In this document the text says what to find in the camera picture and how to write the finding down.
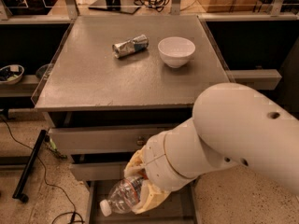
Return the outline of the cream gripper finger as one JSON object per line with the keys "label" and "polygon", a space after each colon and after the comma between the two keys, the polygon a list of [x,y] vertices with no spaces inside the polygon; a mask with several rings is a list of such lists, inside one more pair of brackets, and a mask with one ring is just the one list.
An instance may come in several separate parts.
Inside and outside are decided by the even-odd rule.
{"label": "cream gripper finger", "polygon": [[141,186],[140,202],[132,208],[135,214],[147,212],[161,203],[170,195],[170,191],[161,190],[148,180],[144,180]]}
{"label": "cream gripper finger", "polygon": [[143,158],[143,151],[144,148],[139,149],[134,153],[132,158],[127,163],[124,169],[124,177],[130,177],[135,175],[141,175],[142,177],[146,178],[146,171],[145,171],[145,163]]}

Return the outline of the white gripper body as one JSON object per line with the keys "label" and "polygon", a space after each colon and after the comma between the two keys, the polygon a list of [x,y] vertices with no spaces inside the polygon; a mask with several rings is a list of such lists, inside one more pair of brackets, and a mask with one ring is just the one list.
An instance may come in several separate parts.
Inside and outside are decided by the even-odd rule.
{"label": "white gripper body", "polygon": [[194,177],[188,178],[178,173],[169,162],[164,143],[166,132],[153,135],[144,145],[143,162],[149,181],[164,191],[177,191],[191,181]]}

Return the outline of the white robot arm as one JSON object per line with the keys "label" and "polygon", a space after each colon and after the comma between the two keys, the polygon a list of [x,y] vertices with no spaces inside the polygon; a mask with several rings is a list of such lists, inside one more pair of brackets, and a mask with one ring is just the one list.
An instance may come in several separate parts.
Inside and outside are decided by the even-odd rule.
{"label": "white robot arm", "polygon": [[192,117],[153,135],[124,169],[147,179],[133,212],[160,205],[199,175],[244,165],[299,194],[299,120],[258,91],[220,83],[196,99]]}

